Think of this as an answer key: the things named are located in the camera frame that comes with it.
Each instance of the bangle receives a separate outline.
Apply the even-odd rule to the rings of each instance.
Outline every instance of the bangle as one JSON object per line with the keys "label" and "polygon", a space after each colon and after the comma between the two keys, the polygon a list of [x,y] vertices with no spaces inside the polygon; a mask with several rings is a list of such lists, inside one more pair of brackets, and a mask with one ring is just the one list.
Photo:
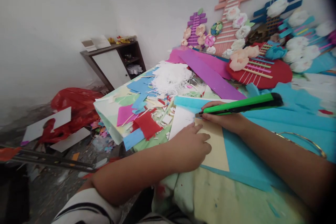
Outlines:
{"label": "bangle", "polygon": [[313,144],[314,147],[319,151],[321,157],[323,157],[323,158],[325,158],[325,159],[327,158],[326,153],[325,153],[325,152],[324,152],[324,151],[323,151],[323,150],[322,150],[316,143],[314,143],[313,141],[309,140],[308,138],[306,138],[306,137],[304,137],[304,136],[301,136],[301,135],[299,135],[299,134],[292,133],[292,132],[281,132],[281,133],[276,133],[276,132],[274,132],[274,133],[275,133],[276,135],[278,135],[279,137],[282,137],[282,138],[284,138],[284,139],[290,141],[291,143],[296,144],[297,146],[301,147],[302,149],[305,149],[306,151],[310,151],[310,150],[307,150],[306,148],[303,148],[302,146],[298,145],[297,143],[293,142],[292,140],[289,140],[288,138],[286,138],[286,137],[284,137],[284,136],[281,136],[281,134],[292,134],[292,135],[296,135],[296,136],[298,136],[298,137],[301,137],[301,138],[307,140],[308,142],[310,142],[311,144]]}

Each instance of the striped sleeve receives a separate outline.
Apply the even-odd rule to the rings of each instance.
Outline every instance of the striped sleeve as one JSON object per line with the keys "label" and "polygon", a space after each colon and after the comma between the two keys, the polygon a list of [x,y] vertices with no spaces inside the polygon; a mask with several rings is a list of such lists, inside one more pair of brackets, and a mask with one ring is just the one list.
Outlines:
{"label": "striped sleeve", "polygon": [[120,217],[119,208],[111,206],[95,188],[90,188],[76,193],[56,215],[52,224],[116,224]]}

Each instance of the right hand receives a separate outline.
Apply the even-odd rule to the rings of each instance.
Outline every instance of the right hand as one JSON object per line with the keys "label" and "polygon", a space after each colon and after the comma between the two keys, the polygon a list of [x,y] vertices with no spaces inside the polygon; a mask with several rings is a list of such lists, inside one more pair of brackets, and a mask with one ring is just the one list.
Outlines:
{"label": "right hand", "polygon": [[[217,105],[225,104],[222,101],[210,101],[202,107],[202,111],[205,108],[213,107]],[[221,125],[223,128],[240,135],[250,123],[248,119],[246,119],[242,114],[228,114],[228,115],[213,115],[204,113],[202,114],[202,118],[211,121],[213,123],[217,123]]]}

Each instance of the table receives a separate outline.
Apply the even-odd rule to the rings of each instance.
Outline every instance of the table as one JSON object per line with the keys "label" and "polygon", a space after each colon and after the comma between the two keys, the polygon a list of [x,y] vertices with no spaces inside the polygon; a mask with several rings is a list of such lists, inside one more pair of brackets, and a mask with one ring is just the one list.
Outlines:
{"label": "table", "polygon": [[[139,96],[127,88],[130,82],[103,97],[110,99],[94,103],[100,118],[117,144],[122,143],[123,137],[130,133],[129,124],[117,127],[118,109],[134,103]],[[247,91],[242,85],[236,87],[246,94]],[[200,97],[196,93],[191,93],[190,96]],[[209,88],[206,88],[203,98],[220,99]],[[166,142],[166,133],[171,129],[172,121],[156,136],[157,140],[142,140],[133,147],[134,151]],[[172,174],[156,185],[152,210],[163,213],[172,202],[190,218],[209,224],[303,223],[309,214],[307,208],[294,195],[278,190],[264,192],[201,167],[189,173]]]}

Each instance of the red plastic bag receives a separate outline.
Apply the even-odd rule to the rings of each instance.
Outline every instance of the red plastic bag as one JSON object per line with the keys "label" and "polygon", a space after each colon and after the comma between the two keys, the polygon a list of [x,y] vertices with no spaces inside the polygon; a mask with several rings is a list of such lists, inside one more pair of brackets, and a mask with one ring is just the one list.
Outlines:
{"label": "red plastic bag", "polygon": [[66,139],[69,135],[84,126],[98,121],[100,117],[93,103],[95,99],[101,97],[103,97],[101,93],[77,87],[69,87],[59,91],[51,101],[51,108],[61,111],[71,107],[71,121],[54,129],[54,132],[51,132],[54,127],[55,119],[49,120],[39,142],[57,143],[58,141]]}

